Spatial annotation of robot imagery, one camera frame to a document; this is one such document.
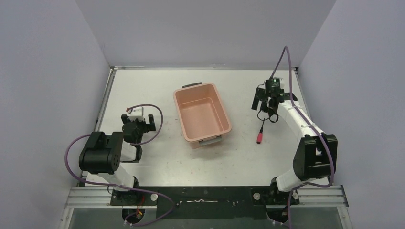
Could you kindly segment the red handled screwdriver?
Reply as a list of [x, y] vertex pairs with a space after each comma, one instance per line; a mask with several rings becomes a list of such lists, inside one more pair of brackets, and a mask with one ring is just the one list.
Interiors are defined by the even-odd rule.
[[261, 143], [262, 143], [262, 139], [263, 139], [263, 127], [264, 127], [265, 121], [266, 121], [265, 119], [262, 120], [262, 125], [261, 125], [261, 127], [260, 127], [260, 129], [259, 129], [259, 132], [258, 132], [258, 135], [257, 135], [257, 138], [256, 138], [256, 143], [257, 143], [257, 144], [261, 144]]

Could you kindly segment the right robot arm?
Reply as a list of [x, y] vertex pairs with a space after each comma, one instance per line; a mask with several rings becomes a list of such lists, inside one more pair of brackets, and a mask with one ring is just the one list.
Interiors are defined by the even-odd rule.
[[333, 177], [336, 171], [337, 138], [323, 132], [305, 114], [296, 96], [285, 92], [280, 78], [267, 79], [255, 91], [252, 109], [284, 119], [297, 139], [298, 147], [292, 168], [270, 183], [269, 194], [263, 198], [269, 204], [289, 204], [290, 192], [316, 179]]

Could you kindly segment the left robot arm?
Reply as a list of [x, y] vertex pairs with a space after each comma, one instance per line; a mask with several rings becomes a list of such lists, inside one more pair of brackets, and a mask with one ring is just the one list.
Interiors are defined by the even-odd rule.
[[137, 178], [128, 173], [124, 163], [138, 163], [142, 157], [142, 138], [145, 133], [155, 132], [154, 116], [148, 115], [121, 116], [121, 131], [109, 135], [104, 132], [92, 132], [80, 156], [79, 167], [92, 175], [98, 175], [109, 184], [115, 185], [114, 190], [123, 193], [123, 200], [129, 205], [137, 205], [142, 198]]

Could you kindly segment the pink plastic bin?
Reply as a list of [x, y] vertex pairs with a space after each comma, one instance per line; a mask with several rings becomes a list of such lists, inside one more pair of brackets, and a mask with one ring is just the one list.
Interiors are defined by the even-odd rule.
[[232, 124], [217, 87], [192, 83], [173, 92], [184, 139], [192, 149], [216, 144], [231, 132]]

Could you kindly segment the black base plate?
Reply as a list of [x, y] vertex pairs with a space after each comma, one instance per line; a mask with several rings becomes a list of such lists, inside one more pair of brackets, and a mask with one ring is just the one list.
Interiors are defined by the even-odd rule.
[[140, 224], [146, 208], [163, 219], [272, 219], [285, 223], [288, 207], [298, 205], [298, 197], [270, 186], [146, 187], [150, 193], [116, 191], [110, 205], [124, 207], [122, 218]]

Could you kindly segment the aluminium front rail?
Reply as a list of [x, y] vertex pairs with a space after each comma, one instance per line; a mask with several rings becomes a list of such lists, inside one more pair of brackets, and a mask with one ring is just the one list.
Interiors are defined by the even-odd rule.
[[[268, 186], [149, 187], [149, 189], [170, 197], [177, 206], [185, 203], [228, 203], [235, 207], [238, 204], [260, 205], [265, 202], [268, 208], [275, 207], [270, 201]], [[343, 186], [329, 188], [305, 186], [300, 188], [294, 197], [299, 200], [298, 207], [349, 206]], [[146, 209], [156, 208], [159, 202], [167, 202], [167, 199], [144, 194], [135, 204], [119, 199], [106, 187], [73, 187], [68, 195], [65, 208]]]

